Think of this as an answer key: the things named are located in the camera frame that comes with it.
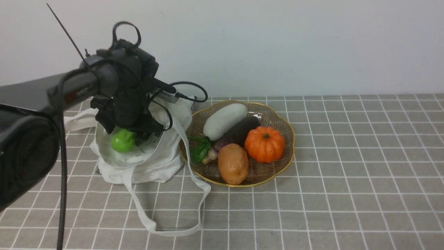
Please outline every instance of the eggplant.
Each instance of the eggplant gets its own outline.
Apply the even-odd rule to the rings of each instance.
[[[231,127],[217,142],[211,147],[207,155],[202,159],[202,163],[208,164],[216,160],[219,151],[226,145],[235,143],[243,147],[248,133],[261,125],[259,118],[255,116],[245,117],[240,122]]]

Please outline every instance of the plate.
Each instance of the plate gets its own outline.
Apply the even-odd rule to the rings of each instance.
[[[252,187],[260,185],[269,180],[272,180],[275,176],[282,173],[294,159],[294,130],[290,123],[282,119],[274,110],[270,107],[254,102],[242,102],[242,101],[222,101],[218,102],[206,109],[200,110],[193,114],[193,121],[186,131],[188,137],[205,137],[203,135],[203,126],[206,120],[219,109],[233,104],[242,103],[248,109],[248,116],[256,116],[261,121],[261,126],[271,126],[274,129],[281,132],[282,137],[285,140],[285,147],[283,155],[280,159],[274,162],[258,163],[250,158],[250,169],[247,178],[239,185],[227,184],[219,174],[217,160],[210,162],[209,164],[203,163],[191,163],[191,169],[193,172],[211,183],[230,186],[230,187]],[[190,148],[195,146],[195,142],[190,141]],[[186,161],[186,152],[183,142],[179,144],[179,150],[182,157]]]

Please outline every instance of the green leaf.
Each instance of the green leaf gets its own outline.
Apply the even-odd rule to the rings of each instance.
[[[206,154],[210,150],[211,142],[207,137],[190,137],[189,140],[198,142],[198,144],[190,150],[191,162],[198,163],[206,156]]]

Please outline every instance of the orange pumpkin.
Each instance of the orange pumpkin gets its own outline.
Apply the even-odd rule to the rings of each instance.
[[[248,133],[245,149],[259,163],[271,163],[282,157],[285,140],[272,127],[257,127]]]

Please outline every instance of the brown potato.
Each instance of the brown potato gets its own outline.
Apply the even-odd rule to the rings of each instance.
[[[238,185],[244,181],[249,166],[247,153],[239,145],[228,144],[219,151],[219,173],[227,184]]]

